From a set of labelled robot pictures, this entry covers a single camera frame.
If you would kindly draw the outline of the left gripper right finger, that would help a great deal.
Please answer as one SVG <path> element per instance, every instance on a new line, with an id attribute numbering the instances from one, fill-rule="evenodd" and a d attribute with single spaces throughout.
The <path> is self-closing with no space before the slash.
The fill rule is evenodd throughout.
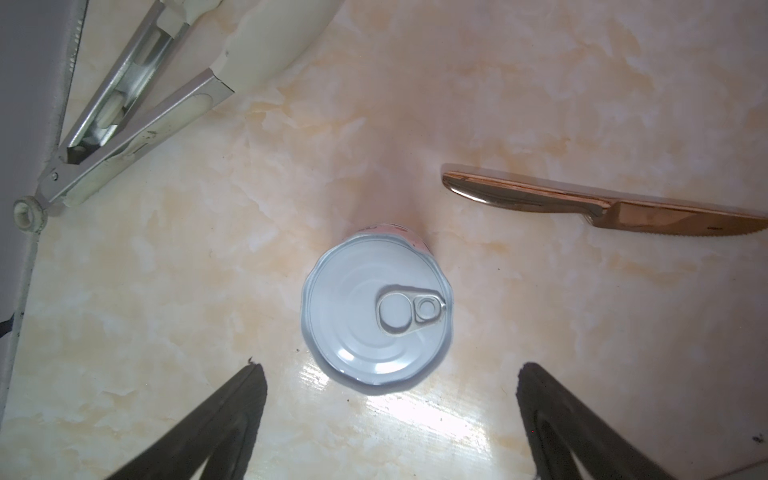
<path id="1" fill-rule="evenodd" d="M 516 398 L 540 479 L 670 479 L 537 363 L 523 365 Z"/>

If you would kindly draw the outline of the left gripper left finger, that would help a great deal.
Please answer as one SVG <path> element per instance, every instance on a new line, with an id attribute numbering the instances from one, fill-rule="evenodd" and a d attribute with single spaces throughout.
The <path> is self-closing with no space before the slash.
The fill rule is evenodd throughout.
<path id="1" fill-rule="evenodd" d="M 249 363 L 112 479 L 242 479 L 267 400 L 260 364 Z"/>

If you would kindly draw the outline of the pink label white-lid can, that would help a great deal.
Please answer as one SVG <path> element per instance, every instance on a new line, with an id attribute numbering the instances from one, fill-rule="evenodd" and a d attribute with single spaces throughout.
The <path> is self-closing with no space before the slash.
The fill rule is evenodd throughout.
<path id="1" fill-rule="evenodd" d="M 365 395 L 415 387 L 443 361 L 454 294 L 426 243 L 379 224 L 324 253 L 302 291 L 301 330 L 319 368 Z"/>

